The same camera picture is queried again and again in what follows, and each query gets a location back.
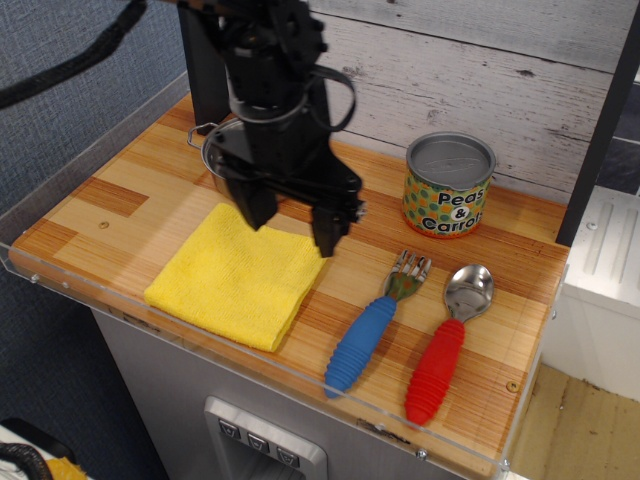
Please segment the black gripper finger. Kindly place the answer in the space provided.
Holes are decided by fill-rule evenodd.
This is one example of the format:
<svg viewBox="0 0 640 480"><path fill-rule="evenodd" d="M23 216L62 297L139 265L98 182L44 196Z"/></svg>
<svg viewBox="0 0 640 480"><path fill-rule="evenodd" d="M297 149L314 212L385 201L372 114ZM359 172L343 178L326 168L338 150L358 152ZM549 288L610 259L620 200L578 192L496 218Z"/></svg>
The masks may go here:
<svg viewBox="0 0 640 480"><path fill-rule="evenodd" d="M312 208L312 231L322 258L334 255L343 236L349 234L351 224L358 221L358 204L346 206L319 203Z"/></svg>
<svg viewBox="0 0 640 480"><path fill-rule="evenodd" d="M240 213L253 230L259 230L278 212L276 190L269 180L230 179L227 186Z"/></svg>

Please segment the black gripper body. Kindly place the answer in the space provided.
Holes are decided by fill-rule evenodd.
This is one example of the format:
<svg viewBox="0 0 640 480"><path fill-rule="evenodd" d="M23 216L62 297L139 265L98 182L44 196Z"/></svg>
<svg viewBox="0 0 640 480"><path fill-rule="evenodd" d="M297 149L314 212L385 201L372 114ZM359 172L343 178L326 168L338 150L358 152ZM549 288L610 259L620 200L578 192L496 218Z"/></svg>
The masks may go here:
<svg viewBox="0 0 640 480"><path fill-rule="evenodd" d="M242 122L251 159L227 158L223 166L227 181L269 180L277 196L313 207L329 202L358 204L358 220L364 216L364 202L359 198L362 180L334 154L329 132L309 113L286 122Z"/></svg>

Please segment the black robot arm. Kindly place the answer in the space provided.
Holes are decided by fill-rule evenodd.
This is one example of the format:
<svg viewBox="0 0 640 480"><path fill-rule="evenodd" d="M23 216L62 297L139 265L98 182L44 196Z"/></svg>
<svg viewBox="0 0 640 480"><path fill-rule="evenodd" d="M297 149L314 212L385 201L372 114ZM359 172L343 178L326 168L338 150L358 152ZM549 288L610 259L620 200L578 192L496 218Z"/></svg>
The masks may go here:
<svg viewBox="0 0 640 480"><path fill-rule="evenodd" d="M201 155L221 191L259 229L288 197L310 206L320 254L330 257L365 211L362 181L332 152L326 84L354 88L321 66L324 25L305 1L177 4Z"/></svg>

